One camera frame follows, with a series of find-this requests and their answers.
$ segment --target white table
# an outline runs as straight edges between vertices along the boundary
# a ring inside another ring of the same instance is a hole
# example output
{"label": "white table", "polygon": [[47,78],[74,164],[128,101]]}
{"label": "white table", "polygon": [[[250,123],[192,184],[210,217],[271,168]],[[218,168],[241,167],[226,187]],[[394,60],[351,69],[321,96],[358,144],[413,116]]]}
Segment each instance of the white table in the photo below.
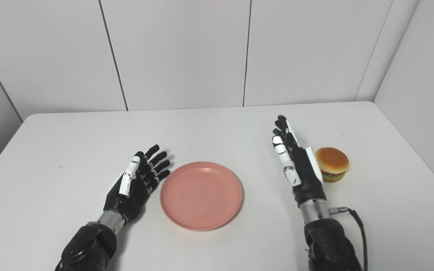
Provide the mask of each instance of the white table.
{"label": "white table", "polygon": [[[243,206],[222,228],[184,230],[162,212],[159,189],[119,234],[109,270],[307,270],[303,220],[270,141],[279,114],[303,145],[350,158],[345,178],[324,189],[329,206],[364,221],[369,270],[434,270],[434,175],[373,103],[355,102],[32,115],[0,156],[0,271],[53,270],[78,228],[101,214],[129,158],[155,143],[173,169],[230,168]],[[336,218],[362,260],[355,222]]]}

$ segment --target black cable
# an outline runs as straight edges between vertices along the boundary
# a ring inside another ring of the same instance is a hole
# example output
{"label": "black cable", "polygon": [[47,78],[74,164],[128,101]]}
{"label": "black cable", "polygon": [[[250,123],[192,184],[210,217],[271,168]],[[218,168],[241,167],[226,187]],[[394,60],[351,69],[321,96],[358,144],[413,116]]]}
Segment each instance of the black cable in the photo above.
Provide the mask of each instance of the black cable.
{"label": "black cable", "polygon": [[367,242],[366,242],[366,233],[365,233],[365,225],[363,224],[363,221],[359,217],[358,213],[354,211],[353,209],[348,209],[349,213],[353,216],[353,218],[356,220],[356,223],[358,223],[358,226],[361,230],[361,237],[363,238],[363,262],[364,262],[364,270],[367,271]]}

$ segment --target toy hamburger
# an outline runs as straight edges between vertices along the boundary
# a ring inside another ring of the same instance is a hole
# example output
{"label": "toy hamburger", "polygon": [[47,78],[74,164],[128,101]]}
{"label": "toy hamburger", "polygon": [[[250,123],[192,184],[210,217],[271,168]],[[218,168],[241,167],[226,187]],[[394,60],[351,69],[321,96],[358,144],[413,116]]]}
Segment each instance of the toy hamburger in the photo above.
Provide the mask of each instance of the toy hamburger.
{"label": "toy hamburger", "polygon": [[338,149],[320,148],[316,152],[316,158],[325,182],[332,183],[341,180],[348,170],[348,157]]}

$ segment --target robotic hand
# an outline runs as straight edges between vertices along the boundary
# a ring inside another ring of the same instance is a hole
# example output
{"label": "robotic hand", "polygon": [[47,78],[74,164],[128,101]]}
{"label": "robotic hand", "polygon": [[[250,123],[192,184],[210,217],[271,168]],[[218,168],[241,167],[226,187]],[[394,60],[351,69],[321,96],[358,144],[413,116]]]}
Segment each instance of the robotic hand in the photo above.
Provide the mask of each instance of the robotic hand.
{"label": "robotic hand", "polygon": [[149,161],[160,147],[139,151],[125,172],[107,194],[103,214],[95,222],[81,227],[61,254],[55,271],[104,270],[117,249],[117,234],[135,220],[159,183],[166,178],[170,165],[165,151]]}
{"label": "robotic hand", "polygon": [[279,115],[275,121],[272,144],[292,185],[294,199],[304,219],[304,233],[309,246],[311,271],[361,271],[353,245],[346,238],[341,224],[331,214],[350,212],[363,235],[365,249],[364,270],[367,271],[367,252],[362,221],[356,211],[347,207],[327,208],[322,188],[322,174],[310,149],[302,148],[286,117]]}

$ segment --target pink plate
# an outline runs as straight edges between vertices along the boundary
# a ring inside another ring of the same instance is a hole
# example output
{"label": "pink plate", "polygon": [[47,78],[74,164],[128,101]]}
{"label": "pink plate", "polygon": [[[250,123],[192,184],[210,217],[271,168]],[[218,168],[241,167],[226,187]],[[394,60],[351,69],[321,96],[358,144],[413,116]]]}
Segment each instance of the pink plate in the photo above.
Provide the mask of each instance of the pink plate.
{"label": "pink plate", "polygon": [[228,168],[211,162],[188,163],[167,177],[160,192],[164,213],[188,230],[213,230],[234,217],[241,184]]}

